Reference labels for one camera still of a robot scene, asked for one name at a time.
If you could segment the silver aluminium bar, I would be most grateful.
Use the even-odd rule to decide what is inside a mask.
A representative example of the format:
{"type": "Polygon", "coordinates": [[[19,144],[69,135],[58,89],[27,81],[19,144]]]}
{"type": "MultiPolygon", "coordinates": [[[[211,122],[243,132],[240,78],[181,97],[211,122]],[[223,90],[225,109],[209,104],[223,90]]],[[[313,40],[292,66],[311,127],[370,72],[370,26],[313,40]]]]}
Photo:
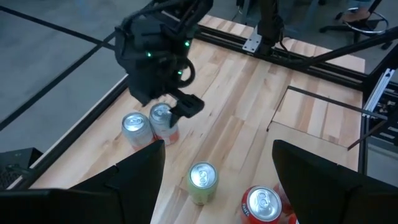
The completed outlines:
{"type": "Polygon", "coordinates": [[[371,117],[369,113],[374,112],[382,94],[385,92],[391,78],[394,76],[395,71],[396,70],[393,68],[386,68],[384,71],[376,72],[370,76],[370,80],[365,83],[364,87],[363,105],[363,110],[368,113],[363,113],[362,116],[367,118],[371,117]]]}

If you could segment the silver and salmon seltzer can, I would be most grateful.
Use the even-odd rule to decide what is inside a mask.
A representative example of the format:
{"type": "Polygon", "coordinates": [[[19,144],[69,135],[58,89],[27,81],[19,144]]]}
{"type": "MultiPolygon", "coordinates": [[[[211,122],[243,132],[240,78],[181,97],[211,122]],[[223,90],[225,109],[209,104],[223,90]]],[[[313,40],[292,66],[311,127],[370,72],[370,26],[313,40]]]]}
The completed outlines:
{"type": "Polygon", "coordinates": [[[125,115],[122,133],[134,150],[140,150],[155,140],[149,119],[139,112],[125,115]]]}
{"type": "Polygon", "coordinates": [[[180,136],[177,124],[170,127],[171,118],[170,105],[167,103],[157,103],[150,109],[149,121],[154,134],[158,139],[163,139],[166,146],[177,142],[180,136]]]}

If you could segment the green beverage can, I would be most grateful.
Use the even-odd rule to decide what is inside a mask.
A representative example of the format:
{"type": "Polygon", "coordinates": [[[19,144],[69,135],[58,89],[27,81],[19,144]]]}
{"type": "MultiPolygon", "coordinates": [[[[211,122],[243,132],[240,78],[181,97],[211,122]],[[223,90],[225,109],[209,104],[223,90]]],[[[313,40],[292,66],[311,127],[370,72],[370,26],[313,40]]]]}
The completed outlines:
{"type": "Polygon", "coordinates": [[[218,173],[208,162],[198,162],[191,166],[187,173],[187,191],[193,203],[206,205],[210,203],[218,186],[218,173]]]}

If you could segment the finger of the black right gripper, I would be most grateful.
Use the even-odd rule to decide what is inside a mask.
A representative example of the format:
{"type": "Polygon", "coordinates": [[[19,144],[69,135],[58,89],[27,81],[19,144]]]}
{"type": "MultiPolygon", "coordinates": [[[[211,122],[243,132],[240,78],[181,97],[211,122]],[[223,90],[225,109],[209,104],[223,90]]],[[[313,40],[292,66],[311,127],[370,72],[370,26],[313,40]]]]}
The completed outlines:
{"type": "Polygon", "coordinates": [[[196,95],[188,95],[180,90],[172,90],[169,95],[177,100],[176,105],[170,109],[170,127],[174,127],[181,117],[195,116],[205,106],[205,102],[196,95]]]}

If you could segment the red strawberry soda can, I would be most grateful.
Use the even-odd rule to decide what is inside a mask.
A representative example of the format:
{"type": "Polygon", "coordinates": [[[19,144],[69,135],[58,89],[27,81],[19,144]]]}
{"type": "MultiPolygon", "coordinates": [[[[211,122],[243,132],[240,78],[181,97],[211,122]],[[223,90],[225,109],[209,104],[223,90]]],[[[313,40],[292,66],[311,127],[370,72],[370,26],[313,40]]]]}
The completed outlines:
{"type": "Polygon", "coordinates": [[[274,190],[255,185],[243,194],[240,212],[242,224],[277,224],[282,213],[282,202],[274,190]]]}

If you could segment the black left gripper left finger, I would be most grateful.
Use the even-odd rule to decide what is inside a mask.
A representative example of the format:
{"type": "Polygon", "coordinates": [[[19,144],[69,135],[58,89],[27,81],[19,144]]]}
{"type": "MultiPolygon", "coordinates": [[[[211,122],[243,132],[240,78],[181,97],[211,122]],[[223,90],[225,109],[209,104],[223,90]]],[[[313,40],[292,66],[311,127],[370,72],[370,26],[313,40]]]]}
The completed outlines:
{"type": "Polygon", "coordinates": [[[117,164],[73,186],[70,224],[149,224],[162,183],[165,142],[156,140],[117,164]]]}

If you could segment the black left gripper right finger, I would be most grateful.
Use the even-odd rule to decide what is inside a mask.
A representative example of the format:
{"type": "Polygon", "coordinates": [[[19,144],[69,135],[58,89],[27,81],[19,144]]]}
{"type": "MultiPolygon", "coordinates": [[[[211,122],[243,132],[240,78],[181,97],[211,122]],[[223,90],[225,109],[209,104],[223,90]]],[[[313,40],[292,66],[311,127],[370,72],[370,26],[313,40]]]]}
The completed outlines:
{"type": "Polygon", "coordinates": [[[398,188],[283,140],[277,175],[300,224],[398,224],[398,188]]]}

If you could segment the black aluminium table frame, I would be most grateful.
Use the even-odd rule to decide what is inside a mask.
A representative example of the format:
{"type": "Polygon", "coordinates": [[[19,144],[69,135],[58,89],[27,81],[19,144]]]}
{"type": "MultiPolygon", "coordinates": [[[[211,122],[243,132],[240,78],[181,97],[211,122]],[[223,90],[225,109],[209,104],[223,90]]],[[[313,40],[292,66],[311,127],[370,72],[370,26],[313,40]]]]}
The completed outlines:
{"type": "MultiPolygon", "coordinates": [[[[265,45],[259,46],[250,52],[243,49],[243,45],[253,38],[245,38],[242,35],[236,35],[214,29],[208,26],[199,26],[199,33],[195,38],[209,44],[217,45],[224,49],[250,55],[259,60],[270,62],[276,65],[306,73],[307,75],[321,78],[348,88],[364,91],[365,84],[372,82],[371,77],[376,74],[373,71],[367,75],[365,73],[342,67],[330,63],[331,60],[345,57],[350,53],[368,49],[379,44],[392,42],[398,39],[398,26],[390,28],[381,34],[372,33],[370,38],[361,40],[327,53],[307,57],[299,53],[284,52],[280,48],[274,48],[265,53],[265,45]]],[[[87,112],[74,126],[67,131],[46,153],[40,156],[30,167],[26,169],[26,174],[21,174],[13,183],[7,186],[11,189],[29,188],[88,128],[94,121],[108,109],[117,98],[127,90],[128,76],[125,75],[115,86],[97,102],[92,109],[87,112]]]]}

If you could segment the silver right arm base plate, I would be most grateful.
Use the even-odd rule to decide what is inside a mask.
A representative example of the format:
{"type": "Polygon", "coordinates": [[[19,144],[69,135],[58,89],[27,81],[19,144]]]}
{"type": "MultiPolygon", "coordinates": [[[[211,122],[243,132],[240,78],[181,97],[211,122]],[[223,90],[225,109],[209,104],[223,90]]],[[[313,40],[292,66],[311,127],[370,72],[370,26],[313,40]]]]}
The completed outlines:
{"type": "Polygon", "coordinates": [[[257,27],[255,27],[249,38],[245,41],[242,49],[249,53],[255,53],[259,48],[261,40],[262,36],[257,33],[257,27]]]}

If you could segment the wooden shelf black metal legs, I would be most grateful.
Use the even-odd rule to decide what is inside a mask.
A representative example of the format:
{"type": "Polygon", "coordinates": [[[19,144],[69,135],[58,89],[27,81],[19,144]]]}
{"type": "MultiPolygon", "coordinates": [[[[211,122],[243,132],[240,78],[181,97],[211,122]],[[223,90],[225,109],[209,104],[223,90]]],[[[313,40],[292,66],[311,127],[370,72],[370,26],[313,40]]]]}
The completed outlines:
{"type": "Polygon", "coordinates": [[[271,156],[276,139],[364,172],[365,143],[355,141],[383,127],[383,121],[371,122],[357,111],[295,88],[271,108],[261,94],[251,106],[226,105],[195,158],[213,164],[220,175],[215,199],[205,206],[186,202],[176,222],[241,224],[243,193],[253,185],[274,187],[279,181],[271,156]]]}

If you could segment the person's foot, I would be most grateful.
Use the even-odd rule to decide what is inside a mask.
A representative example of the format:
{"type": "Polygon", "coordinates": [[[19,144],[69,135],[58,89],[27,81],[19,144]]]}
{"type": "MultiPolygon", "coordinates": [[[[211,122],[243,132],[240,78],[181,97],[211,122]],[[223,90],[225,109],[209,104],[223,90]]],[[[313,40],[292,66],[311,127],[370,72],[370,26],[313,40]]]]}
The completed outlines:
{"type": "Polygon", "coordinates": [[[349,12],[347,14],[344,14],[341,18],[342,21],[344,22],[356,22],[360,21],[363,19],[367,19],[370,16],[370,12],[368,11],[367,8],[360,7],[354,12],[349,12]]]}

